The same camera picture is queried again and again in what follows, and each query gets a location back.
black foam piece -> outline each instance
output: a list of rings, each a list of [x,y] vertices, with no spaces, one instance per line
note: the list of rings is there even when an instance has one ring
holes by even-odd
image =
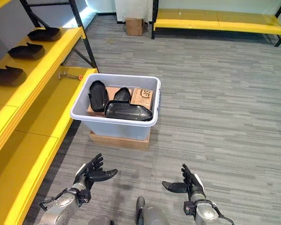
[[[128,88],[121,88],[118,90],[115,95],[114,99],[116,101],[123,101],[123,102],[129,102],[131,99],[131,94]]]
[[[89,101],[92,110],[94,112],[104,112],[108,100],[108,92],[104,83],[94,81],[89,88]]]
[[[152,111],[142,105],[132,105],[129,102],[115,100],[107,103],[105,116],[107,118],[137,121],[149,121],[153,118]]]
[[[8,54],[13,58],[38,60],[45,54],[45,49],[42,45],[26,43],[27,46],[17,46],[8,51]]]
[[[48,27],[34,30],[27,36],[32,41],[56,41],[61,38],[61,31],[59,28]]]
[[[26,80],[26,73],[19,68],[5,66],[6,69],[0,69],[0,85],[19,86]]]

wall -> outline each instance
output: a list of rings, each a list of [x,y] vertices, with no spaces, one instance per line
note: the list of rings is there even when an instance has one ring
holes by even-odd
[[[128,0],[115,0],[117,20],[123,21],[123,7]],[[148,17],[152,21],[153,0],[148,0]],[[189,8],[259,14],[275,14],[281,0],[159,0],[159,8]]]
[[[48,2],[52,1],[29,1],[30,4]],[[87,6],[85,0],[76,0],[76,5],[79,11]],[[70,6],[33,7],[32,10],[52,27],[60,27],[74,16]],[[19,0],[12,0],[0,8],[0,59],[33,29],[34,25]]]
[[[91,7],[98,13],[115,13],[115,0],[85,0],[88,7]]]

metal arm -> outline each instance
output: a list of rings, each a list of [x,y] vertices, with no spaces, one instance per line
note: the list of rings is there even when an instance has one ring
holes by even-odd
[[[188,201],[184,202],[184,212],[193,216],[196,225],[212,225],[217,223],[219,218],[234,222],[226,218],[217,208],[216,204],[206,199],[202,181],[197,174],[193,174],[188,167],[183,164],[181,169],[184,183],[170,183],[163,181],[163,186],[173,193],[187,193]]]
[[[70,218],[77,212],[83,203],[91,199],[90,190],[97,181],[104,181],[112,178],[118,170],[103,171],[103,158],[98,154],[89,163],[84,164],[76,173],[71,188],[64,189],[56,197],[41,202],[39,205],[46,212],[43,215],[40,225],[67,225]],[[54,205],[47,210],[44,204],[54,201]]]

white plastic bin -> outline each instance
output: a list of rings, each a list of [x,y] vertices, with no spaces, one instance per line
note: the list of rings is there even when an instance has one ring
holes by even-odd
[[[89,116],[87,112],[89,107],[89,87],[96,80],[102,81],[106,87],[128,87],[132,89],[138,87],[152,90],[154,92],[152,120],[134,121]],[[157,122],[160,85],[160,80],[153,76],[93,74],[86,79],[70,115],[75,120],[81,120],[96,135],[145,140],[150,133],[151,126]]]

gray carpet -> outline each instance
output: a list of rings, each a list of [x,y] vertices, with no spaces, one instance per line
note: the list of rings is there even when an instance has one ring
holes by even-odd
[[[208,199],[236,225],[281,225],[281,46],[260,34],[198,30],[126,36],[114,16],[98,16],[87,34],[101,73],[157,76],[162,103],[149,152],[98,147],[74,122],[24,224],[43,215],[37,203],[72,185],[79,167],[101,152],[112,180],[97,183],[92,200],[71,219],[87,225],[108,215],[134,224],[138,196],[162,208],[173,225],[192,224],[186,194],[162,180],[181,181],[181,165],[197,173]],[[78,49],[86,54],[82,44]],[[73,54],[70,66],[88,65]]]

